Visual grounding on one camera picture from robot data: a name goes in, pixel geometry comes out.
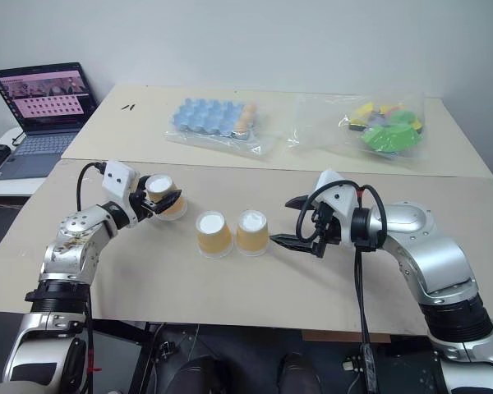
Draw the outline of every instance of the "clear plastic bag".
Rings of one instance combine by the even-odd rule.
[[[302,149],[343,146],[387,158],[420,158],[425,139],[421,94],[303,94],[297,99],[288,145]]]
[[[179,144],[260,157],[276,141],[275,136],[264,134],[264,123],[266,116],[255,103],[187,98],[165,136]]]

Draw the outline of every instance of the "laptop keyboard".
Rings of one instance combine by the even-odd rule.
[[[15,155],[63,153],[75,134],[30,137],[15,151]]]

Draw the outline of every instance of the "laptop screen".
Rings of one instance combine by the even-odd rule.
[[[79,63],[2,70],[0,94],[26,131],[82,127],[96,108]]]

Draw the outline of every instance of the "table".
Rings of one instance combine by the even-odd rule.
[[[13,146],[12,139],[22,132],[20,127],[13,127],[0,137],[0,144],[7,145],[14,152],[16,146]],[[46,178],[28,178],[28,179],[9,179],[0,181],[0,197],[29,197],[44,183]]]
[[[74,211],[76,177],[85,163],[62,160],[0,244],[0,311],[29,310],[24,295],[35,288],[44,249],[58,224]],[[95,318],[359,331],[351,250],[330,246],[324,259],[316,259],[272,245],[259,258],[234,250],[224,259],[208,260],[196,249],[195,220],[207,209],[220,210],[231,229],[242,210],[259,209],[271,233],[292,232],[297,211],[283,204],[310,192],[317,172],[130,165],[142,175],[169,174],[183,188],[188,212],[177,222],[143,222],[121,230],[104,249],[92,287]],[[407,199],[431,208],[439,229],[463,247],[493,318],[493,179],[344,175],[373,185],[386,203]],[[105,201],[100,184],[100,175],[87,172],[85,207]],[[425,334],[423,316],[393,258],[379,251],[364,255],[364,264],[370,330]]]
[[[391,161],[371,153],[313,149],[290,152],[285,136],[293,129],[296,102],[315,94],[234,89],[117,85],[100,104],[62,158],[110,159],[142,163],[191,164],[216,167],[272,168],[425,176],[490,177],[490,170],[449,115],[442,101],[427,98],[426,157]],[[325,94],[326,99],[337,95]],[[249,100],[267,113],[265,129],[281,136],[274,151],[263,159],[246,158],[210,149],[194,148],[164,139],[176,108],[185,98]],[[132,111],[127,105],[135,104]]]

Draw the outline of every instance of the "laptop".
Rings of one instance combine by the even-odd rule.
[[[0,180],[47,176],[97,108],[79,63],[0,70],[0,95],[25,133]]]

